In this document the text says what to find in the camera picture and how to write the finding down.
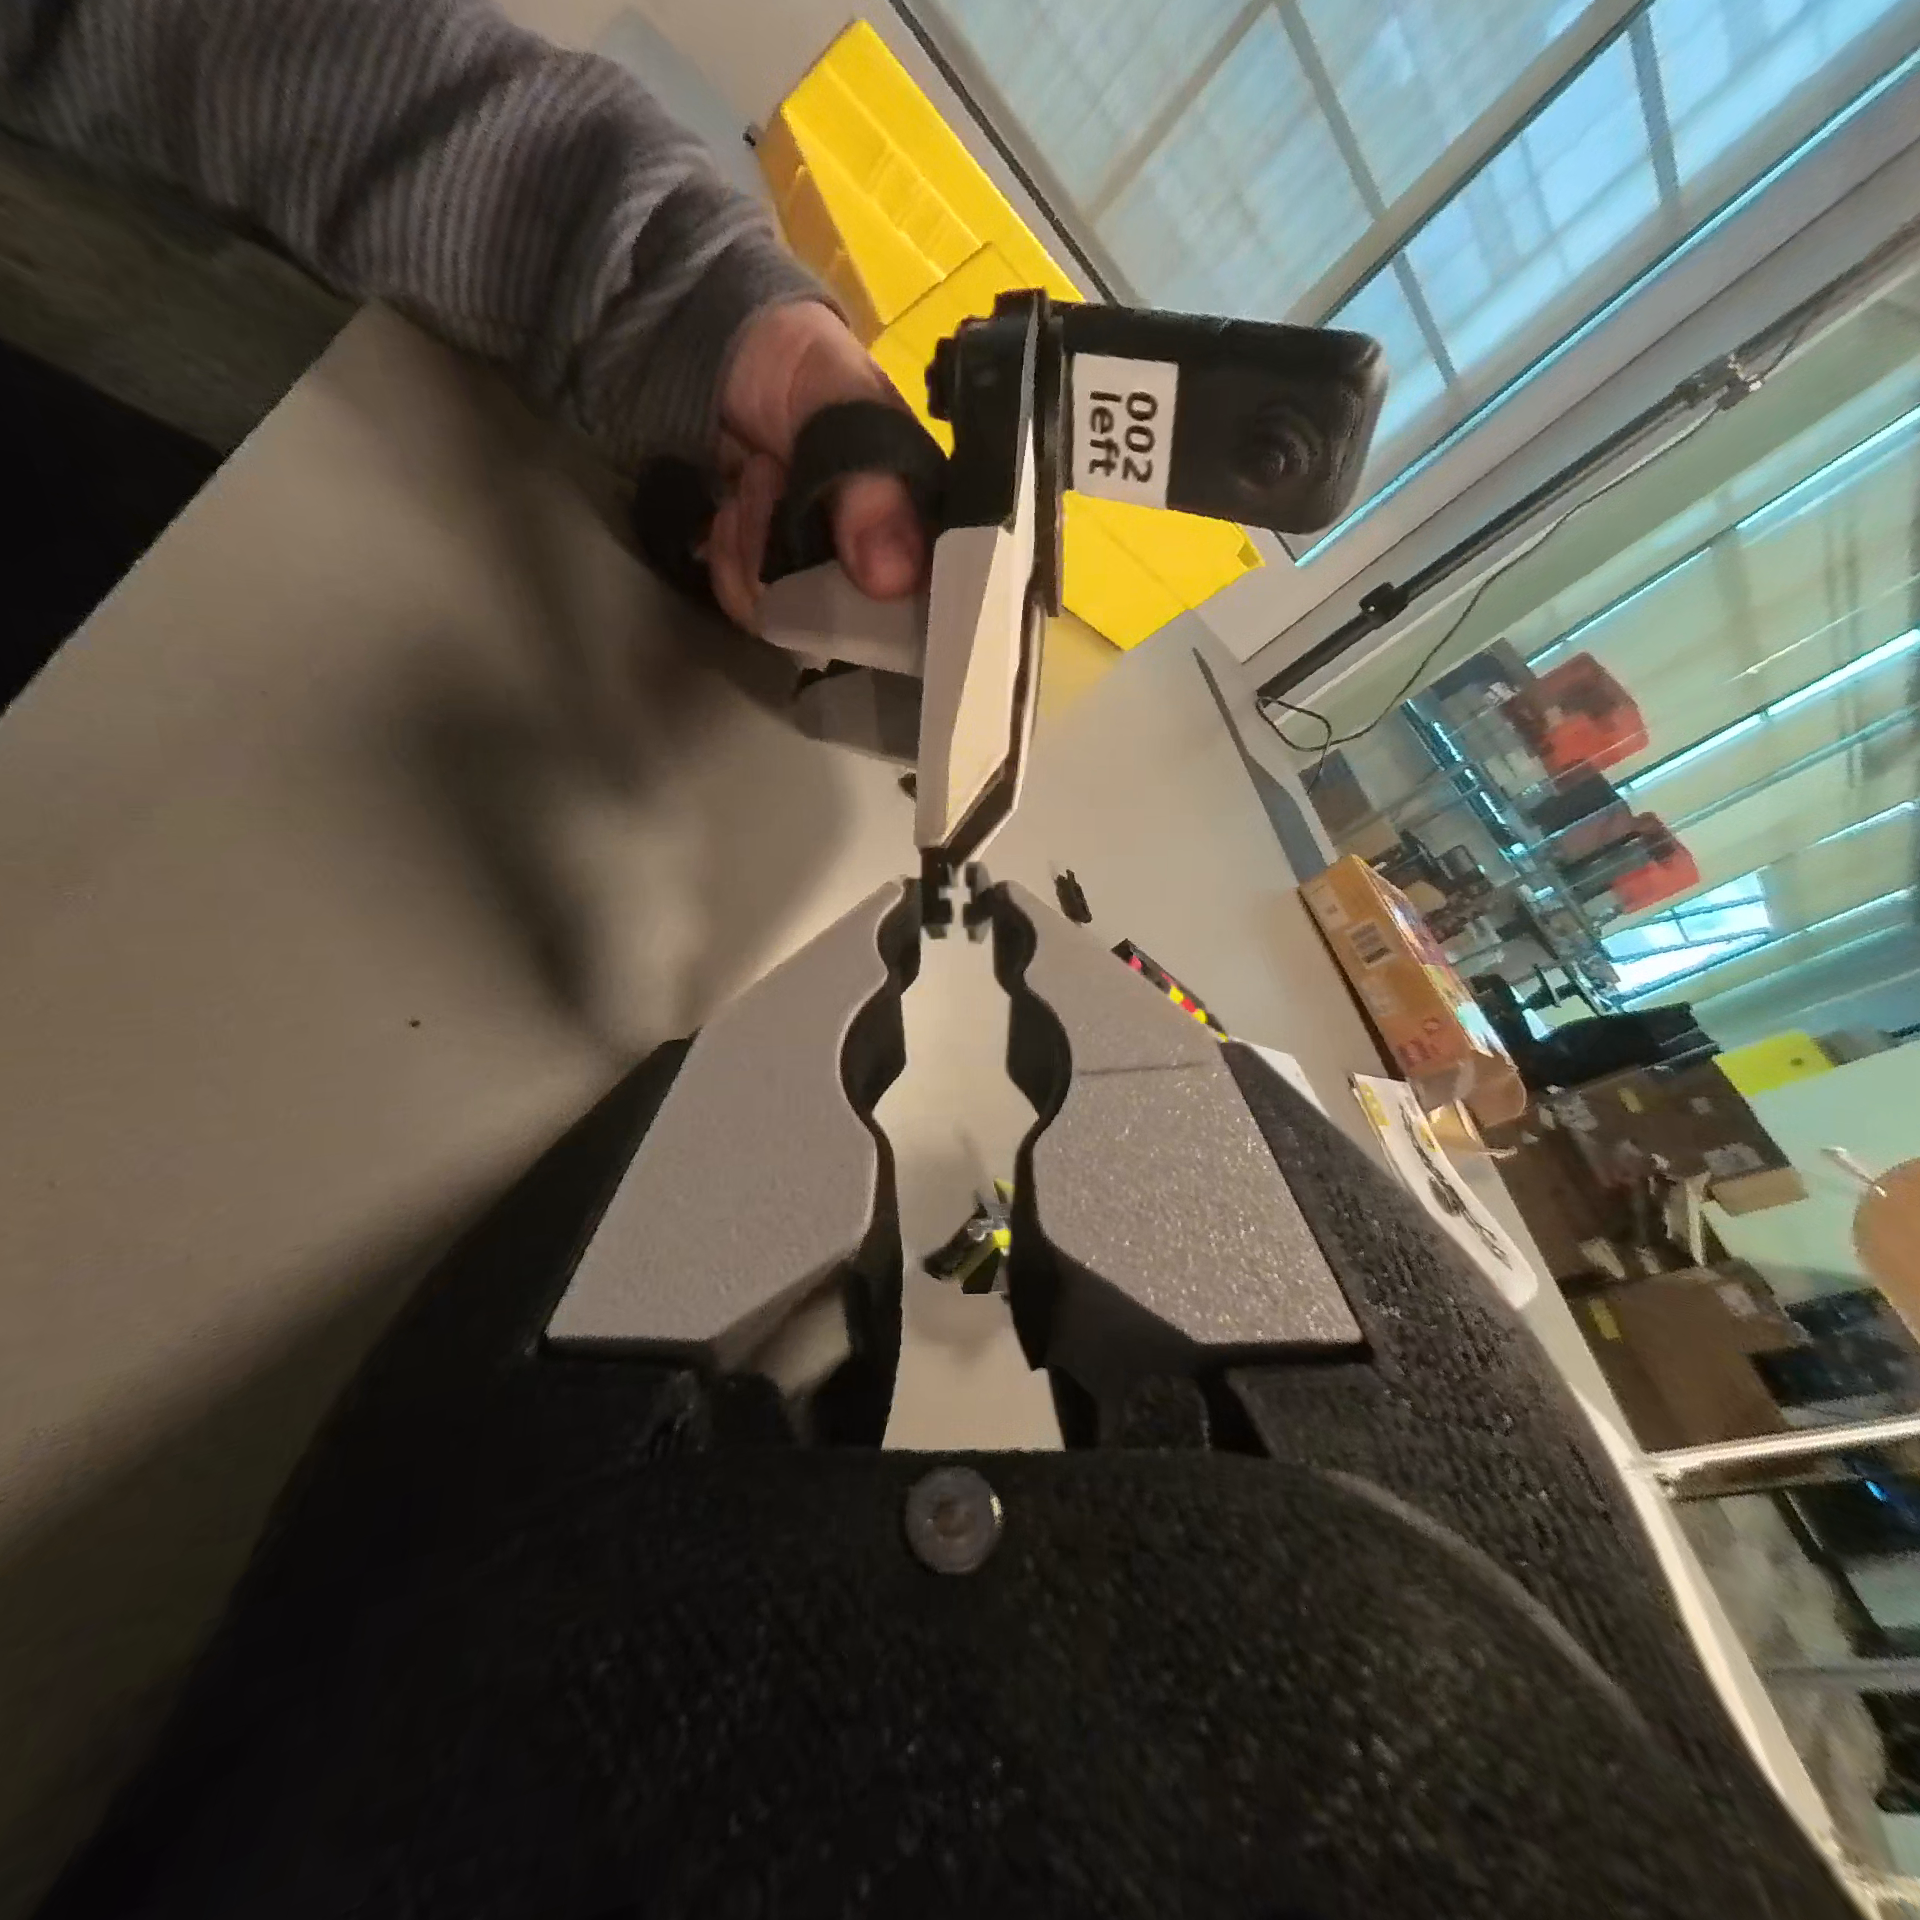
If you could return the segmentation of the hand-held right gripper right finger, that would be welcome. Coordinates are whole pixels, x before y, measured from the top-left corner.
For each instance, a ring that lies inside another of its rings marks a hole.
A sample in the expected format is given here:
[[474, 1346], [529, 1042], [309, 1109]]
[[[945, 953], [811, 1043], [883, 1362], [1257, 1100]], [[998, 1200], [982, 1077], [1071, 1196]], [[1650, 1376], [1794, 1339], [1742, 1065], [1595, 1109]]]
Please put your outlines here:
[[1360, 1324], [1228, 1048], [1020, 881], [976, 895], [1008, 1004], [1006, 1295], [1043, 1372], [1355, 1356]]

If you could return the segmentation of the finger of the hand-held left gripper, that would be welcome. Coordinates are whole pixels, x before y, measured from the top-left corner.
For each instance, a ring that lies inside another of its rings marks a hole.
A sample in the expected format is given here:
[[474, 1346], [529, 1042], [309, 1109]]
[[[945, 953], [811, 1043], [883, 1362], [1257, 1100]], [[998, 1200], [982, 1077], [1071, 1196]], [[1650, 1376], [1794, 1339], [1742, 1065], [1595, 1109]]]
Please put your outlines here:
[[976, 854], [1008, 822], [1038, 699], [1034, 536], [955, 526], [933, 545], [916, 822], [925, 854]]
[[1013, 819], [1028, 773], [1033, 736], [1038, 729], [1045, 637], [1050, 613], [1038, 591], [1021, 599], [1014, 633], [1014, 682], [1006, 704], [1006, 740], [994, 777], [976, 801], [976, 846], [985, 848]]

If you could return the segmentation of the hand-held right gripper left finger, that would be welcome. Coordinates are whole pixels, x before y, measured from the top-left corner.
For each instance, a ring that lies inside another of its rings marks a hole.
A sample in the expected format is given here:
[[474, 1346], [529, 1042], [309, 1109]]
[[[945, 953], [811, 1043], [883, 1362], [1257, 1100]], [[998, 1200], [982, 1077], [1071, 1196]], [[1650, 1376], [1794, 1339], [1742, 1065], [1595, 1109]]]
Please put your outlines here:
[[690, 1042], [545, 1342], [761, 1376], [799, 1419], [885, 1419], [900, 1356], [898, 1167], [922, 888], [891, 878]]

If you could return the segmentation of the red black yellow lego snake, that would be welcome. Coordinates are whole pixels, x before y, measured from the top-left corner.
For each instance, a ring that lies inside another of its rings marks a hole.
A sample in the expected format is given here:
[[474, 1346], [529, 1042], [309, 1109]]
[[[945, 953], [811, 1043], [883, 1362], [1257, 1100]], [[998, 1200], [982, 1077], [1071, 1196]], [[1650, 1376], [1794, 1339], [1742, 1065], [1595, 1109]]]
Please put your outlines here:
[[1195, 994], [1174, 974], [1156, 963], [1139, 944], [1119, 940], [1113, 944], [1113, 956], [1123, 958], [1137, 977], [1142, 977], [1158, 994], [1167, 994], [1179, 1012], [1193, 1016], [1206, 1024], [1217, 1042], [1228, 1042], [1232, 1032], [1210, 1012], [1210, 1004]]

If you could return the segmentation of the lego instruction booklet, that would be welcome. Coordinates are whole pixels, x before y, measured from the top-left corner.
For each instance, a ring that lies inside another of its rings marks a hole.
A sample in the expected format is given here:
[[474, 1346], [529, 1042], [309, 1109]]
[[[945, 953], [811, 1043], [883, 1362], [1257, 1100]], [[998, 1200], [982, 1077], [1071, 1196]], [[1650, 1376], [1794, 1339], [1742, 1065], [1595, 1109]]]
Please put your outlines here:
[[1353, 1073], [1347, 1087], [1389, 1167], [1429, 1214], [1437, 1229], [1471, 1259], [1512, 1309], [1536, 1301], [1542, 1272], [1519, 1237], [1454, 1162], [1418, 1092], [1393, 1077]]

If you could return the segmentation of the orange lego set box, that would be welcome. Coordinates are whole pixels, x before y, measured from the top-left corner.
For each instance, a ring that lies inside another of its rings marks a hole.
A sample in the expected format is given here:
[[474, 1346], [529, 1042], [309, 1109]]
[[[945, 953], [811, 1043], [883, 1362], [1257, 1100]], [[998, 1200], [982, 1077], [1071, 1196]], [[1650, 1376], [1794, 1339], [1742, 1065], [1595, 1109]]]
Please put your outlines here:
[[1299, 901], [1427, 1109], [1467, 1106], [1477, 1127], [1521, 1119], [1519, 1061], [1404, 890], [1341, 854], [1299, 881]]

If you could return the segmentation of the person's left hand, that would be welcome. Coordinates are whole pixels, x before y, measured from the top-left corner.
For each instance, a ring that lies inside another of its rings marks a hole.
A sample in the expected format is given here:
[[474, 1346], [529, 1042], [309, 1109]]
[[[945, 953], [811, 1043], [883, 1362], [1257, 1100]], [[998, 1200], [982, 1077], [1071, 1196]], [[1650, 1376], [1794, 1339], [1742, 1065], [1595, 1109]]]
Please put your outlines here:
[[[898, 387], [822, 304], [758, 312], [732, 350], [723, 386], [723, 500], [703, 548], [728, 620], [761, 629], [761, 563], [792, 442], [813, 414], [847, 400], [905, 412]], [[828, 488], [828, 527], [847, 576], [874, 599], [900, 599], [930, 576], [925, 527], [895, 472], [852, 472]]]

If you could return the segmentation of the black light stand pole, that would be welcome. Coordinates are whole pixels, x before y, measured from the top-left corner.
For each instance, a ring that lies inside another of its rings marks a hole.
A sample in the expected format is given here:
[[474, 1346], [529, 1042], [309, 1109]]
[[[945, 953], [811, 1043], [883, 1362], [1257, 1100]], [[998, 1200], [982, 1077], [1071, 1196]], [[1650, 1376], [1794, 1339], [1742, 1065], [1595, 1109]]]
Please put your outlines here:
[[1742, 407], [1914, 268], [1918, 212], [1874, 244], [1810, 230], [1776, 249], [1273, 637], [1248, 663], [1257, 700], [1304, 707], [1414, 616], [1521, 563], [1582, 509]]

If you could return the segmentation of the red tool case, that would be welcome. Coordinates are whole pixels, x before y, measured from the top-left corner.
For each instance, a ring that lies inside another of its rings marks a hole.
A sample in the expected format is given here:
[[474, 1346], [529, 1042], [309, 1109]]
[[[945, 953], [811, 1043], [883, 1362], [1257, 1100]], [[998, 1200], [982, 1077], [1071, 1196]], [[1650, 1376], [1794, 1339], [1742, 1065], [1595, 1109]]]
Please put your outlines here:
[[1582, 648], [1521, 679], [1501, 700], [1501, 717], [1546, 779], [1606, 773], [1650, 743], [1643, 707], [1629, 687]]
[[1662, 817], [1629, 813], [1606, 840], [1567, 854], [1564, 881], [1582, 908], [1629, 916], [1696, 890], [1702, 869]]

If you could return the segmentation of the yellow plastic bin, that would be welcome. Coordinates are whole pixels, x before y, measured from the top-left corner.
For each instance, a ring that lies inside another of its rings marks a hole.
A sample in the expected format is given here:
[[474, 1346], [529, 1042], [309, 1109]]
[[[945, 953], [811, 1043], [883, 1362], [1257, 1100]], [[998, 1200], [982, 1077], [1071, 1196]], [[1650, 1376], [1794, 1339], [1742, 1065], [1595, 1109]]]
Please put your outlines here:
[[[786, 244], [945, 446], [953, 433], [930, 416], [925, 383], [936, 343], [1006, 289], [1082, 301], [865, 18], [780, 101], [758, 165]], [[1232, 521], [1063, 500], [1063, 607], [1118, 648], [1259, 563]]]

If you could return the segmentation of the cardboard box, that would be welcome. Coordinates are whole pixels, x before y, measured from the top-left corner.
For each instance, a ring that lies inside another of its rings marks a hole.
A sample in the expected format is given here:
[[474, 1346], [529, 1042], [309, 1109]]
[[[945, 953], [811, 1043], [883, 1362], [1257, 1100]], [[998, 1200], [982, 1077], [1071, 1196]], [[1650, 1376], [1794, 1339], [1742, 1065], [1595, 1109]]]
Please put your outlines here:
[[1803, 1342], [1765, 1284], [1672, 1271], [1567, 1291], [1634, 1438], [1644, 1453], [1786, 1433], [1759, 1357]]
[[1539, 1115], [1602, 1188], [1629, 1188], [1644, 1176], [1698, 1182], [1728, 1214], [1810, 1197], [1806, 1176], [1718, 1057], [1622, 1066], [1575, 1091], [1546, 1091]]

